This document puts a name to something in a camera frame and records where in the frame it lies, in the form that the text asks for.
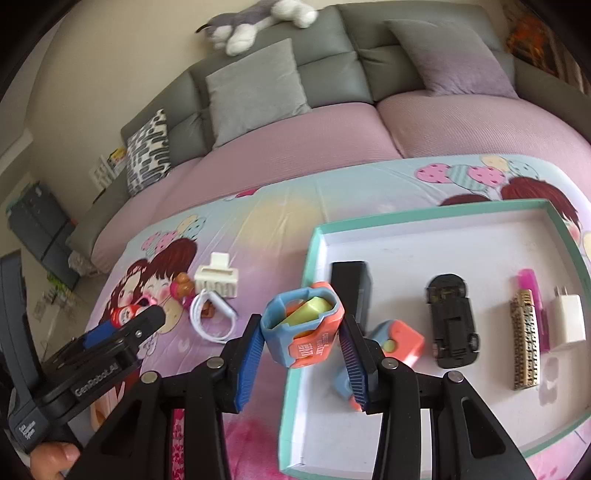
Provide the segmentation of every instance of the throw pillow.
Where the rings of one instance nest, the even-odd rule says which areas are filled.
[[[432,95],[477,93],[518,98],[503,68],[467,25],[386,20]]]
[[[163,179],[170,170],[166,115],[156,115],[127,140],[127,188],[131,196]]]
[[[205,78],[216,142],[310,111],[287,38]]]

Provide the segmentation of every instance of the pink sofa cushion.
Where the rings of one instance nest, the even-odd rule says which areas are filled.
[[[99,270],[110,271],[129,242],[152,224],[157,206],[165,201],[174,186],[191,171],[199,158],[172,169],[162,180],[131,197],[100,233],[92,251],[92,262]]]
[[[154,222],[244,190],[376,160],[401,158],[376,109],[341,103],[276,122],[208,154],[159,205]]]
[[[572,127],[526,102],[486,95],[394,95],[378,112],[404,158],[523,154],[561,168],[591,198],[591,145]]]

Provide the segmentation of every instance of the gray and white plush dog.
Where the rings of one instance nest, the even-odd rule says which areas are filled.
[[[221,14],[199,27],[216,49],[226,49],[230,56],[239,55],[255,42],[263,28],[280,21],[292,21],[298,28],[307,28],[318,18],[318,12],[301,0],[259,0],[237,14]]]

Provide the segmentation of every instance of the sofa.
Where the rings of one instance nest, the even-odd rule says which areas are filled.
[[[393,18],[469,25],[493,52],[519,99],[429,96],[384,24]],[[591,197],[591,98],[506,53],[480,6],[431,1],[333,5],[305,30],[283,22],[261,31],[248,53],[287,37],[310,113],[212,150],[205,78],[244,56],[213,53],[179,75],[121,129],[127,139],[164,108],[174,166],[170,174],[133,198],[121,174],[79,222],[69,247],[108,272],[137,233],[190,207],[319,171],[398,158],[531,155],[559,166]]]

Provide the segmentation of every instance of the human hand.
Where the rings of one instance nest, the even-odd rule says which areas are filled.
[[[63,480],[60,472],[70,469],[79,456],[75,445],[42,443],[31,452],[31,474],[35,480]]]

